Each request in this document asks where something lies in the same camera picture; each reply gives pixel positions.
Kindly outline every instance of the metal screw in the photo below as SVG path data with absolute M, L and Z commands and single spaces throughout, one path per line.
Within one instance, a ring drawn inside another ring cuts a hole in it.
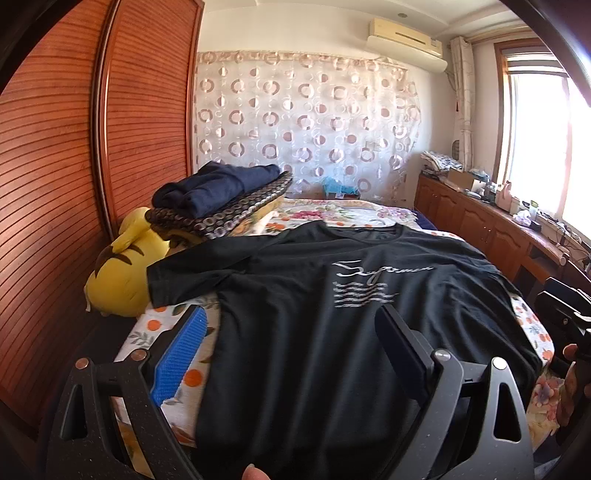
M 492 365 L 498 370 L 504 370 L 507 368 L 507 362 L 500 356 L 496 356 L 492 359 Z
M 78 370 L 83 370 L 86 367 L 88 367 L 88 359 L 85 357 L 79 358 L 78 360 L 76 360 L 75 365 Z
M 440 348 L 438 350 L 435 350 L 435 357 L 440 362 L 447 362 L 452 356 L 451 356 L 451 354 L 447 350 L 444 350 L 443 348 Z
M 144 358 L 148 356 L 148 352 L 143 348 L 136 348 L 133 352 L 129 354 L 132 360 L 136 362 L 141 362 Z

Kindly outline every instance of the air conditioner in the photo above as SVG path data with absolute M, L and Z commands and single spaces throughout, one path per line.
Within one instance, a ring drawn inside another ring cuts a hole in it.
M 368 50 L 430 72 L 441 73 L 447 68 L 439 40 L 383 18 L 369 24 Z

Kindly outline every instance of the sheer curtain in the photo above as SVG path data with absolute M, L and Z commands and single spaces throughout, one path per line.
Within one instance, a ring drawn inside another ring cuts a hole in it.
M 476 96 L 474 55 L 472 45 L 463 37 L 452 38 L 450 47 L 460 116 L 460 162 L 468 171 L 472 168 L 472 117 Z
M 408 69 L 390 59 L 282 51 L 197 54 L 197 166 L 278 164 L 290 193 L 322 195 L 327 177 L 395 205 L 421 110 Z

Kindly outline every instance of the navy blue clothing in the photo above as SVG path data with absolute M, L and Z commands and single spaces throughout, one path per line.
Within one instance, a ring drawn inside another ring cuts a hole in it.
M 189 218 L 204 218 L 235 197 L 258 190 L 280 175 L 277 165 L 235 167 L 209 162 L 195 175 L 162 185 L 152 197 L 156 208 Z
M 421 212 L 418 210 L 413 210 L 413 213 L 417 216 L 417 225 L 424 230 L 437 230 L 437 227 L 433 225 L 431 220 L 425 217 Z

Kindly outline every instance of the black t-shirt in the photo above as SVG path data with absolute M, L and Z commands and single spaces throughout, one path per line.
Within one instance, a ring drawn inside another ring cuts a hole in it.
M 505 358 L 524 401 L 541 368 L 500 272 L 463 241 L 402 225 L 224 237 L 148 267 L 148 280 L 156 307 L 219 296 L 193 454 L 206 480 L 250 462 L 273 480 L 376 477 L 417 412 L 375 334 L 384 303 L 433 348 Z

